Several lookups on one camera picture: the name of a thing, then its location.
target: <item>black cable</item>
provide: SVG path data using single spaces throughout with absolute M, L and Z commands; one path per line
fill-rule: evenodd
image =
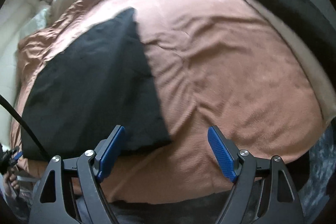
M 0 94 L 0 105 L 2 105 L 8 112 L 13 116 L 15 120 L 24 128 L 24 130 L 27 131 L 31 139 L 34 141 L 34 143 L 38 146 L 41 155 L 44 157 L 46 161 L 50 161 L 51 157 L 48 155 L 48 153 L 45 151 L 35 134 L 32 132 L 30 127 L 26 124 L 26 122 L 22 119 L 22 117 L 16 112 L 16 110 L 11 106 L 11 104 L 1 96 Z

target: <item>black cloth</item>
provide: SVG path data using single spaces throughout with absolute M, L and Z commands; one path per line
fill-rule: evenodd
M 22 224 L 22 222 L 20 222 L 16 218 L 13 211 L 7 205 L 6 201 L 4 200 L 4 198 L 1 194 L 0 194 L 0 223 Z
M 12 198 L 6 196 L 7 205 L 12 210 L 20 224 L 28 224 L 30 208 L 27 203 L 21 198 Z
M 122 154 L 170 143 L 133 14 L 92 27 L 37 76 L 22 117 L 51 156 L 78 157 L 117 124 L 128 135 Z M 28 134 L 21 137 L 24 157 L 43 160 Z
M 257 0 L 308 46 L 336 89 L 336 30 L 310 0 Z

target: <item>metal screw head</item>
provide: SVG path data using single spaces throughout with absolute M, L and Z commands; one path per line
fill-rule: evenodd
M 94 154 L 94 151 L 93 150 L 86 150 L 84 154 L 87 157 L 91 157 Z
M 60 156 L 54 156 L 54 157 L 51 159 L 51 161 L 52 161 L 52 162 L 58 162 L 60 159 L 61 159 Z
M 245 149 L 242 149 L 242 150 L 239 151 L 239 154 L 241 154 L 243 157 L 246 157 L 246 156 L 249 155 L 249 152 Z
M 281 160 L 281 158 L 279 156 L 274 156 L 273 159 L 276 161 L 276 162 L 279 162 Z

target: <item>human hand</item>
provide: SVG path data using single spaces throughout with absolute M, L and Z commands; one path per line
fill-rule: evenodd
M 11 169 L 11 172 L 8 172 L 6 174 L 4 174 L 3 176 L 3 188 L 5 190 L 5 194 L 7 196 L 11 196 L 12 195 L 12 190 L 9 184 L 12 185 L 14 190 L 19 190 L 20 186 L 18 184 L 17 181 L 17 175 L 14 174 L 14 169 Z

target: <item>pink blanket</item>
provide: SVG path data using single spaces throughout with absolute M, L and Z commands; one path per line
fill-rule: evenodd
M 318 140 L 323 123 L 309 81 L 278 32 L 244 0 L 79 0 L 51 28 L 21 41 L 19 113 L 50 59 L 127 7 L 136 9 L 173 143 L 120 157 L 102 183 L 109 201 L 169 203 L 229 190 L 207 142 L 213 124 L 238 148 L 286 162 Z M 21 144 L 16 123 L 11 144 Z M 37 177 L 45 165 L 20 161 Z

